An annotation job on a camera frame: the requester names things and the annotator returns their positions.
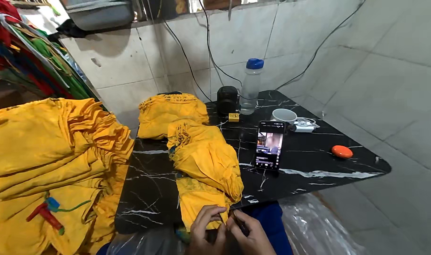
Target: white charging cable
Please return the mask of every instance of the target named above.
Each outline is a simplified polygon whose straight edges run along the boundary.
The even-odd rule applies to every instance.
[[[316,124],[316,120],[304,118],[304,117],[297,117],[294,124],[298,127],[303,127],[303,128],[305,128],[305,127],[313,127],[313,129],[319,128],[319,125]]]

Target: white mug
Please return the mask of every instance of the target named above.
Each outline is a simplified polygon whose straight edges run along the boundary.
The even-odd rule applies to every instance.
[[[298,115],[293,111],[280,108],[280,109],[275,109],[272,112],[271,120],[283,121],[283,122],[289,123],[290,125],[293,125],[297,118],[298,118]]]

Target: electrical wire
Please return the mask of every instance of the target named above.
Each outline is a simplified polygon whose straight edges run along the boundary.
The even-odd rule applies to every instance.
[[[227,74],[226,72],[224,72],[224,70],[222,70],[216,63],[215,63],[215,61],[214,61],[214,59],[213,59],[213,57],[212,57],[212,52],[211,52],[211,49],[210,49],[210,46],[209,46],[209,19],[208,19],[208,14],[207,14],[207,12],[206,12],[206,9],[203,7],[203,3],[201,2],[201,0],[198,0],[198,2],[200,3],[200,5],[201,5],[201,8],[203,9],[203,12],[205,13],[205,17],[206,17],[206,23],[207,23],[207,26],[206,26],[206,42],[207,42],[207,46],[208,46],[208,52],[209,52],[209,58],[210,58],[210,60],[211,60],[211,62],[212,62],[212,64],[214,65],[214,67],[216,68],[216,69],[218,69],[218,70],[220,70],[223,74],[225,74],[226,76],[228,76],[228,77],[230,77],[230,78],[232,78],[233,80],[236,80],[236,81],[238,81],[239,83],[240,83],[240,85],[241,85],[241,88],[242,88],[242,82],[239,80],[239,79],[236,79],[236,78],[234,78],[233,76],[231,76],[231,75],[229,75],[229,74]],[[326,38],[324,38],[324,40],[321,42],[321,44],[318,46],[318,48],[316,49],[316,51],[315,51],[315,53],[313,54],[313,57],[312,57],[312,59],[310,60],[310,62],[308,63],[308,65],[307,65],[307,67],[305,67],[305,69],[303,70],[303,72],[301,72],[300,74],[298,74],[296,77],[294,77],[294,78],[292,78],[291,80],[289,80],[289,81],[287,81],[287,82],[285,82],[284,84],[282,84],[282,85],[280,85],[278,88],[276,88],[275,90],[279,90],[280,88],[282,88],[282,87],[284,87],[284,86],[286,86],[286,85],[288,85],[289,83],[291,83],[293,80],[295,80],[296,78],[298,78],[298,77],[300,77],[300,76],[302,76],[303,74],[305,74],[305,72],[309,69],[309,67],[311,66],[311,64],[313,63],[313,61],[315,60],[315,57],[316,57],[316,54],[318,53],[318,51],[319,51],[319,49],[323,46],[323,44],[327,41],[327,39],[335,32],[335,31],[337,31],[350,17],[352,17],[354,14],[356,14],[357,13],[357,11],[363,6],[363,4],[366,2],[366,0],[363,0],[363,2],[361,2],[360,4],[359,4],[359,6],[357,7],[357,9],[355,9],[355,11],[351,14],[351,15],[349,15],[346,19],[344,19],[337,27],[335,27],[335,29],[333,29],[332,30],[332,32],[330,32],[327,36],[326,36]],[[201,89],[201,87],[198,85],[198,83],[196,82],[196,79],[195,79],[195,76],[194,76],[194,74],[193,74],[193,70],[192,70],[192,67],[190,66],[190,62],[189,62],[189,59],[187,58],[187,55],[185,54],[185,51],[184,51],[184,47],[182,47],[182,44],[181,44],[181,42],[179,41],[179,39],[178,39],[178,37],[176,36],[176,34],[174,34],[174,32],[173,32],[173,30],[168,26],[168,24],[167,24],[167,22],[166,22],[166,20],[164,19],[164,22],[165,22],[165,25],[167,26],[167,28],[168,28],[168,30],[173,34],[173,37],[178,41],[178,43],[179,43],[179,45],[180,45],[180,47],[181,47],[181,49],[182,49],[182,53],[184,54],[184,56],[185,56],[185,59],[187,60],[187,63],[189,64],[189,68],[190,68],[190,72],[192,73],[192,77],[193,77],[193,80],[195,81],[195,84],[196,84],[196,86],[201,90],[201,93],[203,93],[203,95],[209,100],[209,101],[211,101],[212,102],[212,100],[204,93],[204,91]],[[243,97],[239,92],[238,92],[238,95],[240,96],[240,97],[242,97],[242,98],[244,98],[244,99],[246,99],[246,100],[253,100],[253,99],[257,99],[258,97],[256,97],[256,98],[245,98],[245,97]]]
[[[214,65],[215,70],[217,71],[217,69],[218,69],[218,70],[222,71],[222,73],[223,73],[224,75],[226,75],[226,76],[228,76],[228,77],[232,78],[233,80],[237,80],[237,81],[241,84],[241,88],[242,88],[242,82],[241,82],[239,79],[236,79],[236,78],[234,78],[233,76],[231,76],[231,75],[227,74],[224,70],[222,70],[222,69],[221,69],[221,68],[220,68],[220,67],[215,63],[215,61],[214,61],[214,59],[213,59],[213,57],[212,57],[211,47],[209,46],[209,19],[208,19],[208,14],[206,13],[206,9],[204,8],[203,3],[201,2],[201,0],[198,0],[198,2],[200,2],[201,9],[203,9],[203,12],[205,13],[205,16],[206,16],[206,23],[207,23],[207,26],[206,26],[206,42],[207,42],[207,45],[208,45],[209,58],[210,58],[210,60],[211,60],[212,64]],[[255,97],[255,98],[245,98],[245,97],[243,97],[243,96],[239,93],[239,91],[238,91],[238,95],[239,95],[240,97],[242,97],[243,99],[246,99],[246,100],[253,100],[253,99],[257,99],[257,98],[258,98],[258,96],[257,96],[257,97]]]
[[[184,54],[185,59],[187,60],[187,63],[189,64],[189,68],[190,68],[190,73],[192,74],[193,80],[195,81],[196,86],[201,90],[201,93],[203,93],[203,95],[211,102],[213,102],[208,96],[206,96],[206,94],[204,93],[204,91],[201,89],[201,87],[198,85],[198,83],[196,82],[195,76],[193,75],[193,70],[192,67],[190,66],[190,62],[189,59],[187,58],[187,55],[185,54],[184,51],[184,47],[182,47],[182,43],[181,41],[179,41],[179,38],[176,36],[176,34],[173,32],[173,30],[171,30],[171,27],[168,26],[167,22],[165,19],[163,19],[163,21],[165,22],[166,27],[168,28],[168,30],[171,32],[171,34],[173,35],[173,37],[178,41],[179,45],[181,46],[182,49],[182,53]]]
[[[322,41],[322,43],[318,46],[318,48],[316,49],[315,53],[313,54],[312,59],[310,60],[310,62],[308,63],[307,67],[303,70],[303,72],[301,72],[298,76],[290,79],[289,81],[285,82],[284,84],[280,85],[278,88],[276,88],[275,90],[279,90],[280,88],[288,85],[289,83],[291,83],[293,80],[295,80],[296,78],[298,78],[299,76],[302,76],[303,74],[305,74],[305,72],[308,70],[308,68],[310,67],[310,65],[313,63],[313,61],[315,60],[316,54],[318,53],[319,49],[322,47],[322,45],[326,42],[326,40],[335,32],[337,31],[350,17],[352,17],[362,6],[363,4],[366,2],[366,0],[363,0],[363,2],[361,2],[359,4],[359,6],[357,7],[357,9],[355,9],[355,11],[349,15],[345,20],[343,20],[337,27],[335,27],[334,30],[332,30],[332,32],[330,32],[326,38]]]
[[[320,126],[316,124],[316,120],[304,118],[304,117],[297,117],[296,121],[294,122],[296,126],[300,127],[314,127],[319,128]]]

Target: small yellow box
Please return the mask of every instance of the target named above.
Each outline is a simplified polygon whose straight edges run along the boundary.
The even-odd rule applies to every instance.
[[[229,113],[228,122],[239,122],[239,113]]]

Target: black cable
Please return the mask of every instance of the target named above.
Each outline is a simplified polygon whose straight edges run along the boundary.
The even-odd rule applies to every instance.
[[[296,78],[298,78],[299,76],[305,74],[305,72],[308,70],[308,68],[310,67],[310,65],[313,63],[313,61],[315,60],[316,54],[318,53],[319,49],[321,48],[321,46],[326,42],[326,40],[335,32],[337,31],[340,26],[342,26],[344,24],[344,22],[346,22],[350,17],[352,17],[362,6],[363,4],[366,2],[366,0],[363,0],[363,2],[361,2],[359,4],[359,6],[357,7],[357,9],[355,9],[355,11],[349,15],[345,20],[343,20],[334,30],[332,30],[332,32],[330,32],[330,34],[328,36],[326,36],[326,38],[322,41],[322,43],[319,45],[319,47],[316,49],[315,53],[313,54],[313,58],[310,60],[310,62],[308,63],[307,67],[303,70],[303,72],[301,72],[298,76],[290,79],[289,81],[285,82],[284,84],[280,85],[280,87],[276,88],[275,90],[279,90],[281,87],[286,86],[287,84],[289,84],[290,82],[292,82],[293,80],[295,80]]]
[[[203,93],[203,95],[204,95],[204,96],[205,96],[209,101],[213,102],[213,101],[212,101],[208,96],[206,96],[206,94],[204,93],[204,91],[201,89],[201,87],[200,87],[200,86],[198,85],[198,83],[196,82],[195,76],[193,75],[192,67],[190,66],[189,59],[187,58],[187,55],[185,54],[184,47],[182,47],[182,43],[181,43],[181,41],[179,41],[179,38],[176,36],[176,34],[173,32],[173,30],[171,30],[171,27],[170,27],[170,26],[168,26],[168,24],[167,24],[166,20],[165,20],[165,19],[163,19],[163,21],[165,22],[165,25],[166,25],[166,27],[168,28],[168,30],[173,34],[174,38],[178,41],[179,45],[181,46],[182,53],[184,53],[184,57],[185,57],[185,59],[187,60],[187,63],[189,64],[190,72],[192,73],[192,77],[193,77],[193,80],[195,81],[196,86],[201,90],[201,93]]]
[[[232,78],[234,80],[237,80],[241,84],[241,88],[242,88],[242,82],[240,80],[238,80],[238,79],[234,78],[233,76],[231,76],[231,75],[227,74],[226,72],[224,72],[224,70],[222,70],[220,67],[218,67],[218,65],[215,63],[215,61],[214,61],[214,59],[212,57],[211,48],[209,47],[209,19],[208,19],[208,14],[206,13],[206,9],[204,8],[203,3],[201,3],[201,0],[198,0],[198,2],[200,2],[201,9],[203,9],[203,12],[205,12],[205,16],[206,16],[206,24],[207,24],[207,27],[206,27],[206,35],[207,35],[206,42],[208,44],[209,58],[210,58],[212,64],[214,64],[215,68],[217,68],[218,70],[222,71],[224,75],[226,75],[226,76],[228,76],[228,77],[230,77],[230,78]],[[243,99],[246,99],[246,100],[253,100],[253,99],[257,99],[258,98],[258,96],[255,97],[255,98],[245,98],[241,94],[239,94],[239,92],[238,92],[238,95],[240,97],[242,97]]]

